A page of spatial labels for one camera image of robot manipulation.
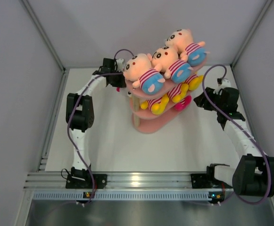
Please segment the yellow chick plush striped shirt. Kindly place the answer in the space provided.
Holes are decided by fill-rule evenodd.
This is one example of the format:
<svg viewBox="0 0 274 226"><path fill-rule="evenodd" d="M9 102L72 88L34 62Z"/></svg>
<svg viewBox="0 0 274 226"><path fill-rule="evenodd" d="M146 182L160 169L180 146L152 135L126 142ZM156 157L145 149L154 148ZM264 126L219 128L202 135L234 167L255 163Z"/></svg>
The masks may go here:
<svg viewBox="0 0 274 226"><path fill-rule="evenodd" d="M155 98L155 99L148 99L139 101L140 108L142 110L149 109L152 114L160 115L164 112L166 105L169 102L169 97L167 94L163 95L162 97Z"/></svg>

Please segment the white panda plush pink limbs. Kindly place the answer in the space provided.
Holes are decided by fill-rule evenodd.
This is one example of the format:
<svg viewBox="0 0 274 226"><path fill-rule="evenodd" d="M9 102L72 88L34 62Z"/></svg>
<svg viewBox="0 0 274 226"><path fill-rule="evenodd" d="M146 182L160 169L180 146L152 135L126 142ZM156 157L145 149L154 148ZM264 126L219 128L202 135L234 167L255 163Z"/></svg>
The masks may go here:
<svg viewBox="0 0 274 226"><path fill-rule="evenodd" d="M191 95L186 96L183 100L181 100L179 103L177 103L174 106L174 109L177 111L184 110L192 101Z"/></svg>

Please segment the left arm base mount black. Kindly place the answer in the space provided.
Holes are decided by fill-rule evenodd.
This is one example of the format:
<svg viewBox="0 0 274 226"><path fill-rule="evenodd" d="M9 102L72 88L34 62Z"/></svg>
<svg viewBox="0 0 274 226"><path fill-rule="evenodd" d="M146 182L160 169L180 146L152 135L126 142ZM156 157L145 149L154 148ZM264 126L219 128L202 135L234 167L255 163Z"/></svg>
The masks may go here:
<svg viewBox="0 0 274 226"><path fill-rule="evenodd" d="M93 174L94 188L103 189L107 185L107 174ZM75 167L71 168L70 173L67 172L66 189L92 189L93 182L88 170L79 170Z"/></svg>

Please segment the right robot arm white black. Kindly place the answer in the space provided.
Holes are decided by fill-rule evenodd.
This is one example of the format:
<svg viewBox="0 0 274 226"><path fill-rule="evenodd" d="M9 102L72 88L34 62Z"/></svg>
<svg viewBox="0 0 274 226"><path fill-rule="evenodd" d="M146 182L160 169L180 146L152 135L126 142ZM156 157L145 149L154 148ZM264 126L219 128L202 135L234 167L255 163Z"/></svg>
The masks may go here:
<svg viewBox="0 0 274 226"><path fill-rule="evenodd" d="M238 111L239 91L226 87L216 91L205 88L194 98L200 108L216 111L217 122L231 140L240 160L233 168L224 163L212 163L207 167L206 182L212 187L224 182L237 195L272 197L274 195L274 157L261 151L250 131L246 120Z"/></svg>

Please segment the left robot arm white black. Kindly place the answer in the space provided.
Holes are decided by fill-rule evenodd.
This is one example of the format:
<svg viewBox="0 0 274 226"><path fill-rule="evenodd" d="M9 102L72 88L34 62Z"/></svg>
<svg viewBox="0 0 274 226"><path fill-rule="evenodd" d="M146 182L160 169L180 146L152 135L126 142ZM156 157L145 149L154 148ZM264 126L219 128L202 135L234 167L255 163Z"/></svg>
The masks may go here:
<svg viewBox="0 0 274 226"><path fill-rule="evenodd" d="M76 182L82 188L88 188L92 184L92 176L88 174L91 161L88 150L85 149L85 136L95 120L93 97L109 85L117 91L126 88L124 65L125 60L122 58L104 58L102 66L93 72L90 80L78 92L67 95L66 132L74 147L71 173L79 173Z"/></svg>

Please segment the yellow bear striped shirt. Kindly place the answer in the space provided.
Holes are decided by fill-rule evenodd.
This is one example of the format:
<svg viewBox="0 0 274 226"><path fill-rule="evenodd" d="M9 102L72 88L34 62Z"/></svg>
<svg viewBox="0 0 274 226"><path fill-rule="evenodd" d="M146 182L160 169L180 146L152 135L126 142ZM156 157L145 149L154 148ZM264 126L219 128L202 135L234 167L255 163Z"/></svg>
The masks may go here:
<svg viewBox="0 0 274 226"><path fill-rule="evenodd" d="M167 96L173 103L179 103L186 96L188 89L187 83L179 83L167 92Z"/></svg>
<svg viewBox="0 0 274 226"><path fill-rule="evenodd" d="M194 75L191 75L189 78L187 78L184 81L184 83L188 84L188 90L194 91L199 87L202 81L203 81L203 75L194 74Z"/></svg>

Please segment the peach doll blue pants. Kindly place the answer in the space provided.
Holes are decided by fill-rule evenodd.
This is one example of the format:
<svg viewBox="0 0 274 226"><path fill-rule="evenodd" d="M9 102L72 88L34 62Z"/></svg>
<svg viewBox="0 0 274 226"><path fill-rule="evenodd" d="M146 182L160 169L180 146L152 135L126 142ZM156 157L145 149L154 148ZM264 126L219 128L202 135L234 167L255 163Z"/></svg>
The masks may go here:
<svg viewBox="0 0 274 226"><path fill-rule="evenodd" d="M187 60L186 53L179 56L176 47L164 46L154 52L151 64L156 70L163 73L166 79L170 79L174 83L182 83L191 76L192 72L192 67Z"/></svg>
<svg viewBox="0 0 274 226"><path fill-rule="evenodd" d="M176 47L181 57L186 55L187 62L192 67L201 64L209 54L205 44L204 41L195 42L190 29L179 29L165 40L165 45Z"/></svg>
<svg viewBox="0 0 274 226"><path fill-rule="evenodd" d="M158 93L164 86L165 78L161 69L152 66L152 55L139 53L124 66L123 75L132 82L134 89L140 88L147 95Z"/></svg>

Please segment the white bird plush pink bow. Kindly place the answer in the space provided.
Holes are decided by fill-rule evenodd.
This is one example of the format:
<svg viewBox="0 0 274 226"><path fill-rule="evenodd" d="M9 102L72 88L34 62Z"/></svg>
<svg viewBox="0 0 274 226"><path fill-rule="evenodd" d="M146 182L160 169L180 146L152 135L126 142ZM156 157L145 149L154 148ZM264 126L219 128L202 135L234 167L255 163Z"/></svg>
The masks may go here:
<svg viewBox="0 0 274 226"><path fill-rule="evenodd" d="M131 97L131 92L127 88L116 88L116 91L122 97Z"/></svg>

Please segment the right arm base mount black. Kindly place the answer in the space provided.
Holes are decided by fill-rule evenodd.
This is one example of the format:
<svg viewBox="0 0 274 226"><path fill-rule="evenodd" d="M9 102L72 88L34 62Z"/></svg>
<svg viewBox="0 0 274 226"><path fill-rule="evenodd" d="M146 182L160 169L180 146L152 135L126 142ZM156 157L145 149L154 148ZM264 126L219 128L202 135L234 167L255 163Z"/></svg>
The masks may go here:
<svg viewBox="0 0 274 226"><path fill-rule="evenodd" d="M210 188L210 182L208 180L207 174L204 174L204 173L191 174L191 186L193 189Z"/></svg>

